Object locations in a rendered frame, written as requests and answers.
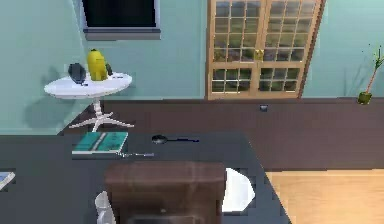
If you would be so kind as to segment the black ladle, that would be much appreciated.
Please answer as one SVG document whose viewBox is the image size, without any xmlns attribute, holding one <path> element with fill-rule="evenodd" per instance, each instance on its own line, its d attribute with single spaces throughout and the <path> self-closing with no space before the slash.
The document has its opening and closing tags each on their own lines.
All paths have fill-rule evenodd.
<svg viewBox="0 0 384 224">
<path fill-rule="evenodd" d="M 170 139 L 164 135 L 154 135 L 151 138 L 151 140 L 154 144 L 165 144 L 167 142 L 193 142 L 193 143 L 198 142 L 198 139 L 188 139 L 188 138 Z"/>
</svg>

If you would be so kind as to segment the grey pen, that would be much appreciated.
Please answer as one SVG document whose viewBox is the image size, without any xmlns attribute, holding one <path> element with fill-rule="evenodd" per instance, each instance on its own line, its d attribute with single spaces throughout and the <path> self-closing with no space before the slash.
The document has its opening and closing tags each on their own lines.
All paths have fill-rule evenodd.
<svg viewBox="0 0 384 224">
<path fill-rule="evenodd" d="M 122 158 L 131 157 L 131 156 L 139 156 L 139 157 L 155 156 L 154 153 L 122 153 L 122 152 L 118 152 L 117 155 L 121 156 Z"/>
</svg>

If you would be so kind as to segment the white plate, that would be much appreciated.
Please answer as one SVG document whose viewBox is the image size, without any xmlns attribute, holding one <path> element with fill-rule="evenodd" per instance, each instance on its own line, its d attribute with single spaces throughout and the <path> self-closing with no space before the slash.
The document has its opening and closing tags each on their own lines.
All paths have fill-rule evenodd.
<svg viewBox="0 0 384 224">
<path fill-rule="evenodd" d="M 250 179 L 232 168 L 227 168 L 222 211 L 242 212 L 248 207 L 254 197 L 255 192 Z"/>
</svg>

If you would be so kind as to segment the wooden glazed double door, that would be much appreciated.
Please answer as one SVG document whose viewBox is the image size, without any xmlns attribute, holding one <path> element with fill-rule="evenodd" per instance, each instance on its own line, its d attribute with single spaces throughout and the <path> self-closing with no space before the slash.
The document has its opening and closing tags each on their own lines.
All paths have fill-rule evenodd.
<svg viewBox="0 0 384 224">
<path fill-rule="evenodd" d="M 325 3 L 208 0 L 205 97 L 301 97 Z M 256 50 L 264 51 L 262 61 Z"/>
</svg>

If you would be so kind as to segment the teal book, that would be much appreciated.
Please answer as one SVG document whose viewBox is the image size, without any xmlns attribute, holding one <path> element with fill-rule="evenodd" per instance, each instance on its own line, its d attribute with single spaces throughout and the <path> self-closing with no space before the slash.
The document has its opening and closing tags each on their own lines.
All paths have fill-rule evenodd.
<svg viewBox="0 0 384 224">
<path fill-rule="evenodd" d="M 116 154 L 120 153 L 127 132 L 88 132 L 75 145 L 73 155 Z"/>
</svg>

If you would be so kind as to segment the yellow jug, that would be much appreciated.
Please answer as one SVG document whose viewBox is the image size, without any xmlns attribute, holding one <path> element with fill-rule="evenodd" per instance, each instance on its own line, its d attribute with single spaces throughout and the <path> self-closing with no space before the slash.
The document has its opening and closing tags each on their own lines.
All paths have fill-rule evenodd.
<svg viewBox="0 0 384 224">
<path fill-rule="evenodd" d="M 106 62 L 100 51 L 92 49 L 87 56 L 88 71 L 92 81 L 107 79 Z"/>
</svg>

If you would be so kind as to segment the dark window with grey sill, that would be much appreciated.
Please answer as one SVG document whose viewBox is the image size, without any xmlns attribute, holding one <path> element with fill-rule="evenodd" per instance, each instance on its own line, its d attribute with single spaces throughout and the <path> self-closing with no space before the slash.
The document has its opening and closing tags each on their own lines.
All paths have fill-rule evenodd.
<svg viewBox="0 0 384 224">
<path fill-rule="evenodd" d="M 160 0 L 77 0 L 88 41 L 159 40 Z"/>
</svg>

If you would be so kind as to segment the dark grey round object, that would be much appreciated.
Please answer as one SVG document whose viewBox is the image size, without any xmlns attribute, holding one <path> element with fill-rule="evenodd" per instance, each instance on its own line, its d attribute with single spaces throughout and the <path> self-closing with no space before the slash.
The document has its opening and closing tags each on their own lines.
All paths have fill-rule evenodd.
<svg viewBox="0 0 384 224">
<path fill-rule="evenodd" d="M 86 78 L 86 71 L 79 63 L 70 64 L 68 67 L 68 74 L 75 84 L 82 85 Z"/>
</svg>

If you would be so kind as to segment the white chair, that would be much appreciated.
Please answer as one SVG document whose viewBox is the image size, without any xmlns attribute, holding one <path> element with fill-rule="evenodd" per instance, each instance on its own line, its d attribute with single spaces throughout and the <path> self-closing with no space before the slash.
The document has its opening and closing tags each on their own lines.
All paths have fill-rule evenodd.
<svg viewBox="0 0 384 224">
<path fill-rule="evenodd" d="M 106 191 L 102 191 L 96 196 L 95 207 L 97 210 L 97 224 L 116 224 L 115 216 Z"/>
</svg>

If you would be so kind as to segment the dark grey table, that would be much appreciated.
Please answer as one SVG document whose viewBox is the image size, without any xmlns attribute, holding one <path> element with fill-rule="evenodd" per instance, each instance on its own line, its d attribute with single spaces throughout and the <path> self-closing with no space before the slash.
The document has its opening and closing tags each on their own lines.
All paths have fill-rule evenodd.
<svg viewBox="0 0 384 224">
<path fill-rule="evenodd" d="M 241 133 L 191 134 L 193 142 L 154 144 L 149 134 L 131 133 L 133 161 L 220 161 L 247 176 L 255 198 L 247 209 L 226 213 L 223 224 L 291 224 L 255 151 Z M 104 169 L 123 159 L 74 160 L 79 135 L 0 136 L 0 170 L 14 182 L 0 192 L 0 224 L 96 224 L 94 199 L 105 189 Z"/>
</svg>

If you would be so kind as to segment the thin potted house plant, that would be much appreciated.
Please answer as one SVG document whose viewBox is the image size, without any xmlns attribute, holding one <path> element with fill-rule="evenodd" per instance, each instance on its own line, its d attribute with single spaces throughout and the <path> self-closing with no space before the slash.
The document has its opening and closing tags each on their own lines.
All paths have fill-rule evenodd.
<svg viewBox="0 0 384 224">
<path fill-rule="evenodd" d="M 360 105 L 368 105 L 372 99 L 371 88 L 373 86 L 373 82 L 375 80 L 377 71 L 384 64 L 384 54 L 382 51 L 382 45 L 380 45 L 377 48 L 377 51 L 374 53 L 373 62 L 374 62 L 373 73 L 369 79 L 368 85 L 364 91 L 359 93 L 357 98 L 357 103 Z"/>
</svg>

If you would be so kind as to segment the pale blue book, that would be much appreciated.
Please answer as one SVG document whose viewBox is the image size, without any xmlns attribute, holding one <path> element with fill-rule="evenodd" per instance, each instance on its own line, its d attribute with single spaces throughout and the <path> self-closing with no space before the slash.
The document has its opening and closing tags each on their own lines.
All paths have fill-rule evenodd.
<svg viewBox="0 0 384 224">
<path fill-rule="evenodd" d="M 15 178 L 14 172 L 0 172 L 0 191 L 11 183 Z"/>
</svg>

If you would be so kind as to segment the white round pedestal table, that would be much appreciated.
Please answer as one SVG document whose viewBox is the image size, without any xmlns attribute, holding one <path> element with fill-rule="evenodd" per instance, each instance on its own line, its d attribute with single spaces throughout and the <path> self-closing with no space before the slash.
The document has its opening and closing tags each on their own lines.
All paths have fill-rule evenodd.
<svg viewBox="0 0 384 224">
<path fill-rule="evenodd" d="M 127 128 L 133 127 L 133 124 L 112 119 L 112 112 L 104 113 L 100 102 L 102 97 L 118 93 L 128 88 L 131 83 L 132 77 L 130 75 L 119 72 L 114 72 L 112 76 L 109 76 L 104 81 L 92 81 L 90 76 L 87 76 L 84 85 L 75 84 L 69 76 L 66 76 L 47 84 L 44 87 L 44 91 L 59 99 L 92 99 L 95 117 L 73 124 L 71 128 L 93 124 L 92 131 L 96 132 L 102 124 L 113 124 Z"/>
</svg>

